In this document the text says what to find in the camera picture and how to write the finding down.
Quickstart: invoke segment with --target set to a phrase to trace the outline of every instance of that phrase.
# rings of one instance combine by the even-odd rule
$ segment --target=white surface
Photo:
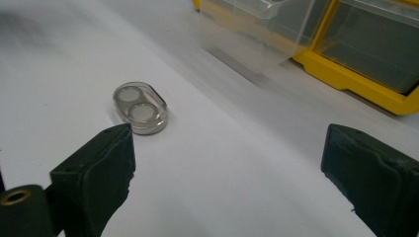
[[[7,188],[49,185],[51,169],[120,122],[114,90],[144,81],[169,124],[135,136],[129,197],[103,236],[374,236],[320,172],[327,125],[418,158],[418,115],[393,117],[290,62],[246,80],[200,47],[189,0],[103,2],[1,1]]]

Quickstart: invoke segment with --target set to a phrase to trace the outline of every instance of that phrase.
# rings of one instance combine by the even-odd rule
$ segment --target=yellow plastic frame
[[[414,4],[419,2],[419,0],[407,1]],[[338,4],[338,0],[331,1],[313,40],[312,46],[294,56],[293,59],[302,64],[304,70],[308,74],[337,90],[352,91],[396,115],[402,116],[418,113],[419,86],[408,96],[403,96],[315,52],[330,24]]]

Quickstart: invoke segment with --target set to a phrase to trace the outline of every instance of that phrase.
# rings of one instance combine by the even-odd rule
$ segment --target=clear plastic case
[[[341,0],[317,51],[407,95],[419,83],[419,6]]]
[[[114,93],[114,103],[121,118],[131,124],[136,134],[152,134],[167,124],[166,102],[146,83],[123,84]]]
[[[254,72],[304,49],[315,0],[201,0],[205,41]]]

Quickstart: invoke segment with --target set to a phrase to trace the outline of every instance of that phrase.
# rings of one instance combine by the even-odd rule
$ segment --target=black cylinder
[[[46,197],[40,186],[21,186],[0,195],[0,236],[53,236]]]

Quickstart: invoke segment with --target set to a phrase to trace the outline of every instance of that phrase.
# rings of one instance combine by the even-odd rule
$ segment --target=metal ring
[[[1,199],[0,203],[2,205],[13,205],[13,204],[16,204],[25,200],[30,195],[31,195],[31,191],[29,190],[17,190],[4,196]]]

